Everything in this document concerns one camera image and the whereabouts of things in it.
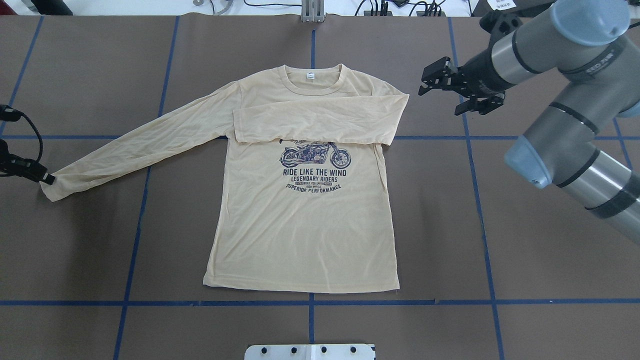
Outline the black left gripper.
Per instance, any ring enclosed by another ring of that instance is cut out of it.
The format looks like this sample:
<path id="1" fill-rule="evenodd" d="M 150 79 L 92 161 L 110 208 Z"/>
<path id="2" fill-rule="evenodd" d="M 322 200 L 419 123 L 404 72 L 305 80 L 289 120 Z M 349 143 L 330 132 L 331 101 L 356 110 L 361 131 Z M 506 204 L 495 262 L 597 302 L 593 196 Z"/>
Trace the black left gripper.
<path id="1" fill-rule="evenodd" d="M 0 118 L 4 122 L 17 122 L 20 118 L 25 118 L 32 130 L 34 130 L 39 145 L 38 157 L 36 159 L 22 158 L 10 153 L 7 142 L 2 139 L 0 141 L 0 168 L 2 173 L 4 173 L 3 177 L 17 176 L 32 180 L 32 182 L 42 182 L 46 185 L 53 185 L 56 180 L 55 176 L 46 171 L 42 173 L 42 164 L 40 163 L 42 158 L 42 136 L 30 117 L 7 104 L 0 105 L 0 113 Z"/>

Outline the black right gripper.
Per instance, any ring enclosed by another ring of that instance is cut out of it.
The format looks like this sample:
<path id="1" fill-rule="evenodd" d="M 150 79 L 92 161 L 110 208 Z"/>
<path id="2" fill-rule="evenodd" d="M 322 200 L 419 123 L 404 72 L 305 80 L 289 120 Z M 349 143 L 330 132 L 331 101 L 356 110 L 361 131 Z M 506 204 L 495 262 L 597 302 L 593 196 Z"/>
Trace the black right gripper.
<path id="1" fill-rule="evenodd" d="M 448 56 L 429 64 L 422 72 L 419 96 L 434 89 L 450 91 L 452 85 L 453 91 L 467 99 L 455 107 L 455 116 L 466 112 L 478 112 L 484 116 L 493 112 L 505 103 L 505 92 L 511 87 L 509 82 L 498 75 L 492 59 L 494 46 L 511 33 L 511 15 L 494 10 L 485 14 L 479 24 L 490 34 L 485 50 L 457 67 L 454 72 Z"/>

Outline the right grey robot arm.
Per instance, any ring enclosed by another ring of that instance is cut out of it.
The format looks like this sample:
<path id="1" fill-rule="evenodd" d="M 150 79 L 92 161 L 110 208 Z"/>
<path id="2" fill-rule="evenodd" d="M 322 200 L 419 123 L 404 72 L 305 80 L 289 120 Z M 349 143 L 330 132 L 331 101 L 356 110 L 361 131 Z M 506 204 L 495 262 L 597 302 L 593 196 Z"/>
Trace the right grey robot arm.
<path id="1" fill-rule="evenodd" d="M 487 48 L 462 66 L 442 57 L 426 66 L 419 95 L 434 89 L 465 98 L 455 108 L 485 115 L 506 91 L 557 69 L 568 81 L 505 153 L 526 181 L 563 189 L 590 214 L 638 243 L 639 173 L 600 150 L 594 138 L 617 117 L 639 115 L 639 48 L 626 35 L 624 0 L 557 0 L 523 23 L 494 9 L 480 19 Z"/>

